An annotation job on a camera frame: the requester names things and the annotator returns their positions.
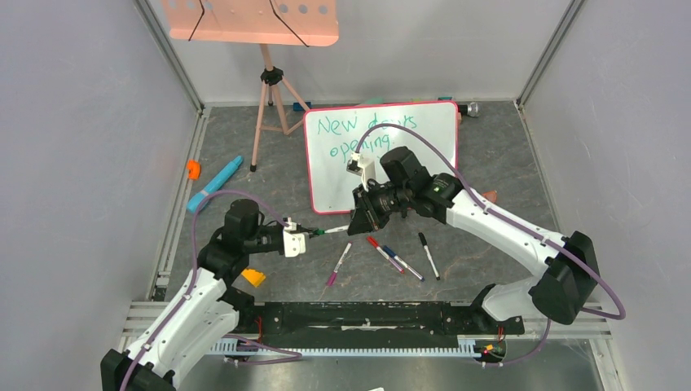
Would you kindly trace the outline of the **pink framed whiteboard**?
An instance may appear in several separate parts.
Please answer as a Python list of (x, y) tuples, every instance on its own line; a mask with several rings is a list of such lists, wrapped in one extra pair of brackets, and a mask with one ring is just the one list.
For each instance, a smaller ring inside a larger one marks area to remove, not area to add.
[(361, 183), (346, 171), (364, 133), (382, 123), (413, 130), (458, 166), (458, 106), (452, 101), (392, 103), (311, 110), (304, 116), (312, 209), (317, 214), (347, 213), (352, 191)]

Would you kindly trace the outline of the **green marker pen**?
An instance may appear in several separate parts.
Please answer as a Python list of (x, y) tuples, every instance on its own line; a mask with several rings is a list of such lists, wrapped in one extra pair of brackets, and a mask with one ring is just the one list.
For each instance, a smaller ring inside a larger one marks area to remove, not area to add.
[(349, 228), (349, 226), (347, 226), (347, 225), (346, 226), (338, 226), (338, 227), (326, 229), (323, 231), (323, 233), (324, 234), (332, 234), (332, 233), (337, 233), (337, 232), (343, 232), (343, 231), (347, 231), (348, 228)]

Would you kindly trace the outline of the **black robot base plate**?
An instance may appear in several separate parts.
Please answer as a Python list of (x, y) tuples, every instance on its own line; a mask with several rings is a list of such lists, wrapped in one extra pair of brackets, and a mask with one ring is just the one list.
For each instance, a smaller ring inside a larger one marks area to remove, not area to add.
[(266, 302), (233, 331), (280, 348), (451, 348), (458, 336), (520, 336), (520, 316), (496, 321), (478, 305), (448, 301)]

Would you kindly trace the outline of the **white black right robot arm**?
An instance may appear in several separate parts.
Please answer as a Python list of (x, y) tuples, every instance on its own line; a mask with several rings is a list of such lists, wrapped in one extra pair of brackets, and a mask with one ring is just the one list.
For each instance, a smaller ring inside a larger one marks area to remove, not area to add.
[(347, 171), (360, 177), (353, 190), (349, 235), (379, 231), (394, 213), (409, 210), (468, 232), (509, 255), (531, 276), (489, 286), (470, 311), (472, 325), (492, 332), (503, 321), (543, 315), (570, 325), (597, 286), (599, 270), (592, 240), (579, 231), (569, 236), (533, 226), (465, 186), (453, 174), (432, 175), (407, 147), (385, 153), (380, 164), (388, 182), (375, 179), (372, 160), (354, 152)]

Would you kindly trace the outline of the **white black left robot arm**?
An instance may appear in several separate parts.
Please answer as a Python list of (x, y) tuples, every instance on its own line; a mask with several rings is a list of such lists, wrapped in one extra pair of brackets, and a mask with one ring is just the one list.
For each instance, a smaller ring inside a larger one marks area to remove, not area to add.
[(290, 218), (264, 222), (266, 205), (242, 195), (200, 250), (184, 285), (152, 325), (124, 351), (109, 350), (100, 363), (104, 390), (175, 390), (225, 334), (248, 331), (254, 299), (232, 284), (255, 253), (295, 257), (309, 237)]

